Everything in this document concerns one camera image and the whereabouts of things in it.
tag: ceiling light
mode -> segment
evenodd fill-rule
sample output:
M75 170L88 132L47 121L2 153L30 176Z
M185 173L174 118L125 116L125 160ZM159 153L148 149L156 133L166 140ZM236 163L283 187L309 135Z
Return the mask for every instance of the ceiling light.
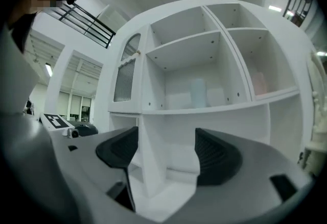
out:
M281 12L281 11L282 11L282 9L281 9L281 8L279 8L279 7L276 7L276 6L269 6L269 9L270 9L270 10L274 10L274 11L277 11L277 12Z
M327 53L325 53L325 52L317 52L317 56L327 56Z
M291 12L291 11L287 11L287 13L286 13L287 15L290 15L290 16L294 16L294 13L293 12Z
M49 76L52 76L52 69L51 69L51 65L49 65L48 63L45 64L46 70L48 71Z

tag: black railing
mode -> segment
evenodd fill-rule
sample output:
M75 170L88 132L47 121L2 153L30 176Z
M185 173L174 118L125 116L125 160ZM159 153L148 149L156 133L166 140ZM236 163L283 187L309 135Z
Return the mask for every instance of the black railing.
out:
M51 9L47 13L105 48L109 47L113 36L116 35L107 25L75 3L63 4L62 7Z
M310 11L312 1L313 0L288 0L283 17L300 27Z

